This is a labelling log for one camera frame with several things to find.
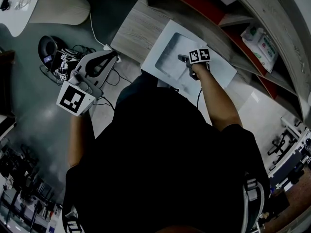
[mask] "round table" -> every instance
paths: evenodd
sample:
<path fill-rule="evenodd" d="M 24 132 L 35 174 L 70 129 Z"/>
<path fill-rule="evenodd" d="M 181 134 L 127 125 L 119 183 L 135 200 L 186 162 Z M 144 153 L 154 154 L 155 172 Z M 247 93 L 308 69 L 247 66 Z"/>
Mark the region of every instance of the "round table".
<path fill-rule="evenodd" d="M 10 9 L 0 10 L 0 23 L 3 23 L 16 37 L 22 33 L 27 23 L 60 23 L 78 25 L 90 13 L 86 0 L 31 0 L 25 7 L 16 10 L 20 0 L 9 0 Z"/>

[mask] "wooden desk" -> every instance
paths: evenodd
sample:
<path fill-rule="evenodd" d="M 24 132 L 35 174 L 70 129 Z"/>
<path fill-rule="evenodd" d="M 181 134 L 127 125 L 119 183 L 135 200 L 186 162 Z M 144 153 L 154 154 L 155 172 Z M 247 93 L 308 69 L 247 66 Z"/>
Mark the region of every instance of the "wooden desk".
<path fill-rule="evenodd" d="M 15 5 L 19 1 L 9 0 L 10 9 L 0 13 L 0 23 L 3 23 L 14 37 L 23 32 L 27 23 L 78 25 L 84 22 L 90 13 L 90 5 L 86 0 L 30 0 L 24 8 L 16 10 Z"/>
<path fill-rule="evenodd" d="M 111 47 L 143 63 L 170 19 L 207 42 L 231 65 L 256 72 L 252 63 L 232 48 L 230 39 L 217 26 L 179 0 L 158 0 L 153 7 L 149 7 L 146 0 L 138 0 Z"/>
<path fill-rule="evenodd" d="M 143 63 L 171 19 L 207 42 L 249 85 L 311 127 L 311 107 L 307 103 L 311 71 L 306 51 L 311 41 L 307 37 L 310 32 L 307 28 L 298 28 L 305 23 L 302 17 L 296 16 L 299 10 L 287 13 L 289 5 L 282 1 L 289 1 L 295 7 L 293 0 L 238 0 L 239 6 L 251 12 L 245 16 L 243 10 L 241 16 L 239 10 L 229 12 L 215 0 L 148 0 L 151 7 L 145 0 L 139 0 L 111 46 Z M 230 18 L 228 24 L 224 23 L 227 18 Z M 247 27 L 245 22 L 251 18 L 261 23 L 279 52 L 280 61 L 271 73 L 263 68 L 241 39 L 240 34 Z"/>

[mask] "shelf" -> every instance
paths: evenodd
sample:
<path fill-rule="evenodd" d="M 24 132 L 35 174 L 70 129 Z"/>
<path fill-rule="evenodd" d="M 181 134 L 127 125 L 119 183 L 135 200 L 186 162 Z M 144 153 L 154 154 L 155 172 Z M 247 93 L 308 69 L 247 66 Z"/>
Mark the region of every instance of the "shelf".
<path fill-rule="evenodd" d="M 226 14 L 226 6 L 219 0 L 181 0 L 214 24 L 218 25 Z"/>
<path fill-rule="evenodd" d="M 236 68 L 239 68 L 239 69 L 243 69 L 245 71 L 254 73 L 256 75 L 260 75 L 259 71 L 254 67 L 254 65 L 252 65 L 252 63 L 251 63 L 251 65 L 240 65 L 239 63 L 234 62 L 234 60 L 231 60 L 230 64 L 233 67 L 236 67 Z"/>
<path fill-rule="evenodd" d="M 237 68 L 237 72 L 239 76 L 251 87 L 257 89 L 258 91 L 262 92 L 268 97 L 271 97 L 266 88 L 264 87 L 264 85 L 262 84 L 262 82 L 259 80 L 257 75 L 240 68 Z"/>
<path fill-rule="evenodd" d="M 218 26 L 222 28 L 237 24 L 251 23 L 254 21 L 255 19 L 248 13 L 248 11 L 236 1 L 227 6 L 227 13 L 224 15 Z"/>
<path fill-rule="evenodd" d="M 252 51 L 244 44 L 241 34 L 247 28 L 248 24 L 240 24 L 234 26 L 223 27 L 222 30 L 226 35 L 242 50 L 242 52 L 248 57 L 248 59 L 253 63 L 261 75 L 265 75 L 267 70 L 262 66 L 257 57 L 252 53 Z"/>
<path fill-rule="evenodd" d="M 143 63 L 169 20 L 185 27 L 230 64 L 255 68 L 214 23 L 180 0 L 138 0 L 114 37 L 111 47 Z"/>
<path fill-rule="evenodd" d="M 209 47 L 236 68 L 249 85 L 274 99 L 297 118 L 301 118 L 299 100 L 282 59 L 278 58 L 273 71 L 269 73 L 244 44 L 241 33 L 256 18 L 238 1 L 229 6 L 219 0 L 152 1 L 157 1 L 155 5 L 152 4 L 153 10 L 206 41 Z"/>
<path fill-rule="evenodd" d="M 300 104 L 296 95 L 279 86 L 277 88 L 275 101 L 292 113 L 297 119 L 302 121 Z"/>
<path fill-rule="evenodd" d="M 278 57 L 272 72 L 267 72 L 264 78 L 272 81 L 273 83 L 276 83 L 277 85 L 296 95 L 292 79 L 281 57 Z"/>

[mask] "wooden shelf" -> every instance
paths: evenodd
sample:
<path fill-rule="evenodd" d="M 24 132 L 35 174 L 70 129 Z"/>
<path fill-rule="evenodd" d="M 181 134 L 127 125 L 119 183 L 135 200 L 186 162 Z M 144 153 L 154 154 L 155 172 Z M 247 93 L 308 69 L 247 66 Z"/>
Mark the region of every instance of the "wooden shelf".
<path fill-rule="evenodd" d="M 249 12 L 238 1 L 236 1 L 227 6 L 227 13 L 224 15 L 218 26 L 226 27 L 251 23 L 254 21 L 255 19 L 249 14 Z"/>
<path fill-rule="evenodd" d="M 254 73 L 245 71 L 243 69 L 237 68 L 237 72 L 239 76 L 251 87 L 257 89 L 258 91 L 262 92 L 263 94 L 270 97 L 270 94 L 268 93 L 267 89 L 264 87 L 262 82 L 259 80 L 258 76 Z"/>
<path fill-rule="evenodd" d="M 296 95 L 278 86 L 275 101 L 284 108 L 286 108 L 297 119 L 302 121 L 300 104 Z"/>
<path fill-rule="evenodd" d="M 267 70 L 262 66 L 257 57 L 252 53 L 252 51 L 244 44 L 241 34 L 247 28 L 248 24 L 240 24 L 234 26 L 223 27 L 222 30 L 226 35 L 242 50 L 242 52 L 248 57 L 248 59 L 257 68 L 259 73 L 264 76 Z"/>
<path fill-rule="evenodd" d="M 236 67 L 248 84 L 270 96 L 296 117 L 302 117 L 292 79 L 282 59 L 279 57 L 269 73 L 244 44 L 241 33 L 256 19 L 238 1 L 229 6 L 220 0 L 152 1 L 156 4 L 150 9 L 164 14 L 202 38 Z"/>
<path fill-rule="evenodd" d="M 277 85 L 296 95 L 292 79 L 281 57 L 277 59 L 272 72 L 267 72 L 264 78 L 272 81 L 273 83 L 276 83 Z"/>
<path fill-rule="evenodd" d="M 181 0 L 195 9 L 211 22 L 218 25 L 224 18 L 225 5 L 219 0 Z"/>

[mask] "person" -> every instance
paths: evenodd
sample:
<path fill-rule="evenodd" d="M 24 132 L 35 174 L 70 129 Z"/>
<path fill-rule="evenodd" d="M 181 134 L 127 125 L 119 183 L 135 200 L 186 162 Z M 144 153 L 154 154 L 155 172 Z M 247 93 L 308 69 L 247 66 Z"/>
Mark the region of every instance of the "person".
<path fill-rule="evenodd" d="M 72 117 L 62 214 L 67 232 L 241 232 L 245 172 L 269 196 L 253 134 L 207 66 L 191 68 L 212 126 L 146 72 L 121 92 L 97 139 L 89 114 Z"/>

